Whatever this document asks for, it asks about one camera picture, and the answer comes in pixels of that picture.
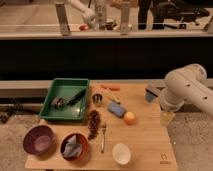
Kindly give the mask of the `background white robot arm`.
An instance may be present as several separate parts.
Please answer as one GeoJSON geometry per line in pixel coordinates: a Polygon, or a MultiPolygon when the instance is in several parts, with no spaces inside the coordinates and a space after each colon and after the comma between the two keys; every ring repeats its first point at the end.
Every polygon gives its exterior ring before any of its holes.
{"type": "Polygon", "coordinates": [[[95,12],[85,6],[80,0],[67,0],[68,4],[81,12],[82,19],[90,28],[94,27],[95,12]]]}

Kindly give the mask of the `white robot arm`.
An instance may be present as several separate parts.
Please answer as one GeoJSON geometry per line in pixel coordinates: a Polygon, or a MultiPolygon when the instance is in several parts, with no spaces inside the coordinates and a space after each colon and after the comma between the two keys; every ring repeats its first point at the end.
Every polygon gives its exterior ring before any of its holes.
{"type": "Polygon", "coordinates": [[[203,84],[206,79],[207,72],[200,64],[186,65],[166,74],[165,88],[158,96],[162,127],[169,125],[185,101],[213,116],[213,90],[203,84]]]}

